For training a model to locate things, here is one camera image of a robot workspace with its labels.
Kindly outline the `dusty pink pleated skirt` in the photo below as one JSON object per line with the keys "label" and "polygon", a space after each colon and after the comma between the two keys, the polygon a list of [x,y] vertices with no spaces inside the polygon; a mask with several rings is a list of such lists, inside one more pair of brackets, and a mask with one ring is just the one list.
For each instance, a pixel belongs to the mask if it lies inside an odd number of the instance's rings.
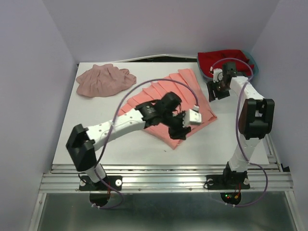
{"label": "dusty pink pleated skirt", "polygon": [[78,95],[95,98],[109,97],[127,90],[136,84],[137,78],[128,69],[120,69],[113,64],[95,64],[76,81],[79,84]]}

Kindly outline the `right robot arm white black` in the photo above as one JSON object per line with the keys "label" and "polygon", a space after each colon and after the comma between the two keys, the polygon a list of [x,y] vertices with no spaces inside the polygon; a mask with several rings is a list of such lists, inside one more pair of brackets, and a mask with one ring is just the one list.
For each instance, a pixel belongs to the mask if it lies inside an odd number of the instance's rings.
{"label": "right robot arm white black", "polygon": [[221,100],[234,91],[238,96],[236,109],[237,146],[220,175],[207,175],[204,187],[209,190],[249,189],[247,176],[251,157],[260,141],[271,132],[275,102],[265,98],[236,69],[236,58],[224,58],[221,69],[211,66],[213,79],[207,82],[209,101]]}

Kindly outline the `salmon orange skirt pile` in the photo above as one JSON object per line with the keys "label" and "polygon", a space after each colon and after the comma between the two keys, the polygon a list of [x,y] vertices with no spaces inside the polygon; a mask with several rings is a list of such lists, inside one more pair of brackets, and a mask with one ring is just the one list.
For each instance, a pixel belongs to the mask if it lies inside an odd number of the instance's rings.
{"label": "salmon orange skirt pile", "polygon": [[194,91],[198,98],[199,113],[202,115],[202,123],[198,126],[192,126],[192,130],[188,133],[187,137],[195,134],[205,126],[217,120],[217,116],[210,108],[209,102],[203,94],[192,69],[179,69],[178,72],[169,74],[165,77],[164,81],[152,82],[150,86],[143,88],[140,93],[130,97],[126,104],[121,107],[118,115],[121,116],[127,113],[141,103],[151,100],[159,100],[168,92],[174,92],[181,98],[181,106],[178,107],[178,109],[187,111],[192,108],[196,103],[193,93],[191,93],[188,88],[175,83],[174,81],[179,81],[189,86]]}

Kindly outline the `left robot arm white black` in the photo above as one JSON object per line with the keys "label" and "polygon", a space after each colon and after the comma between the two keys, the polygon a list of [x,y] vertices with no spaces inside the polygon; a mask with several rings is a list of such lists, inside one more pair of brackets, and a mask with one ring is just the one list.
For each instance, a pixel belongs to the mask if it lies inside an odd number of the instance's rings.
{"label": "left robot arm white black", "polygon": [[113,120],[87,128],[74,126],[65,146],[76,170],[85,173],[91,185],[101,190],[107,185],[107,175],[96,151],[105,149],[109,141],[159,124],[167,126],[171,139],[185,140],[192,124],[200,122],[199,107],[174,114],[180,104],[181,98],[168,92],[162,99],[141,103]]}

